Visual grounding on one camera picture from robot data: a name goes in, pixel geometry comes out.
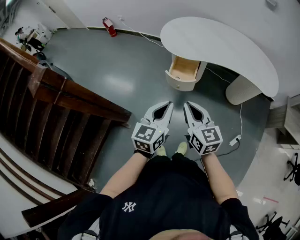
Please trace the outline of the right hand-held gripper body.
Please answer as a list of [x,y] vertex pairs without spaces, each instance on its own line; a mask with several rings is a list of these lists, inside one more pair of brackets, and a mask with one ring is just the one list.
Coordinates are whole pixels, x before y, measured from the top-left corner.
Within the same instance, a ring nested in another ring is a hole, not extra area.
[[190,135],[190,145],[200,156],[217,151],[223,142],[219,126],[213,121],[198,127],[190,127],[187,131]]

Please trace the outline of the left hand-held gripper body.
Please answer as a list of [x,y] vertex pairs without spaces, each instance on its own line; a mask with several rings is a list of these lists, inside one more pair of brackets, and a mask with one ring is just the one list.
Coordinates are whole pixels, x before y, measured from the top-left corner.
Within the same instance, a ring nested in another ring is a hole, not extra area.
[[142,118],[141,122],[136,124],[131,136],[135,150],[146,157],[152,157],[166,140],[168,124],[165,120]]

